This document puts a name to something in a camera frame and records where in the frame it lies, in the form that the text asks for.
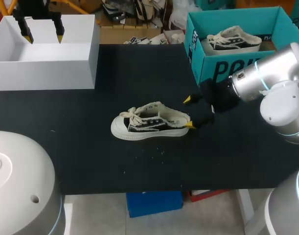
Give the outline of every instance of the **white box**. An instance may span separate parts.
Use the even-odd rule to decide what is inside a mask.
[[[95,15],[62,15],[61,44],[52,20],[26,18],[34,43],[12,16],[0,22],[0,91],[94,89],[99,50]]]

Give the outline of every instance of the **tiled floor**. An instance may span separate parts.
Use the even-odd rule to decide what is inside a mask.
[[[265,189],[250,193],[254,207],[267,195]],[[129,218],[125,193],[66,196],[65,203],[72,204],[71,227],[66,235],[244,234],[234,191],[195,203],[185,202],[180,210],[138,218]]]

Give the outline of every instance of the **black table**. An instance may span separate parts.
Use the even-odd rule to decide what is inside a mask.
[[[198,90],[182,45],[100,46],[95,90],[0,92],[0,130],[37,141],[63,194],[271,188],[299,168],[299,145],[260,116],[259,101],[181,138],[123,141],[110,132],[120,112],[161,101],[184,107]]]

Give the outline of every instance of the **shoelace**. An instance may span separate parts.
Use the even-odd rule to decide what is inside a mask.
[[[224,37],[222,37],[220,35],[220,33],[218,33],[217,35],[208,35],[207,36],[208,40],[213,40],[213,42],[211,43],[218,43],[218,44],[222,44],[222,43],[229,43],[229,39],[226,39]]]
[[[135,107],[130,108],[128,110],[128,112],[122,112],[120,113],[121,117],[124,118],[129,118],[130,119],[130,124],[132,126],[139,126],[142,124],[146,124],[146,121],[143,121],[138,115],[135,114],[135,112],[137,113],[138,109],[136,109]]]

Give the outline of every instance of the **black and white sneaker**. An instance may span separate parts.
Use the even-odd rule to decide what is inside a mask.
[[[149,43],[150,41],[148,38],[132,37],[129,41],[126,41],[123,44],[149,44]]]
[[[153,102],[120,113],[111,124],[111,132],[115,137],[127,141],[157,136],[178,137],[188,132],[185,126],[188,122],[189,115],[170,109],[160,102]]]
[[[202,40],[206,55],[226,55],[259,51],[261,38],[245,33],[240,26],[233,26],[217,35]]]

